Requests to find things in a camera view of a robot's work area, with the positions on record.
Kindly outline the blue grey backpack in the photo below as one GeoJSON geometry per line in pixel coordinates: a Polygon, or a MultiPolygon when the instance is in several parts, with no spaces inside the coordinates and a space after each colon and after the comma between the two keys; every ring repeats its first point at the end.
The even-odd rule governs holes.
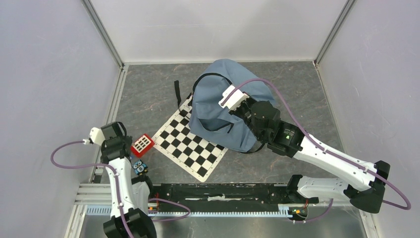
{"type": "Polygon", "coordinates": [[[222,107],[223,93],[228,87],[257,78],[251,71],[231,59],[218,59],[210,64],[193,85],[190,132],[202,139],[244,154],[258,152],[257,139],[245,122],[222,107]]]}

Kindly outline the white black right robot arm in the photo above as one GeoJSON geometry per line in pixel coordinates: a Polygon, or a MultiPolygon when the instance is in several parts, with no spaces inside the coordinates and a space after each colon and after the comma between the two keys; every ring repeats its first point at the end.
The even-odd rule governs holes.
{"type": "Polygon", "coordinates": [[[354,207],[377,214],[385,193],[390,165],[356,159],[304,133],[295,125],[282,121],[280,110],[269,101],[246,99],[228,100],[225,105],[231,115],[241,118],[257,141],[273,153],[313,164],[336,178],[310,178],[293,175],[286,188],[292,202],[303,198],[333,198],[348,200],[354,207]]]}

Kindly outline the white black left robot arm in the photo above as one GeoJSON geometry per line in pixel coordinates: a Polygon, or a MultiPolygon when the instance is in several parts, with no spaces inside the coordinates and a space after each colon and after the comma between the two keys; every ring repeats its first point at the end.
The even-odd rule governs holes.
{"type": "Polygon", "coordinates": [[[108,238],[155,238],[157,232],[148,216],[148,202],[156,195],[147,176],[133,183],[131,179],[132,137],[125,126],[111,122],[101,127],[104,140],[101,163],[109,176],[111,188],[110,220],[103,224],[108,238]]]}

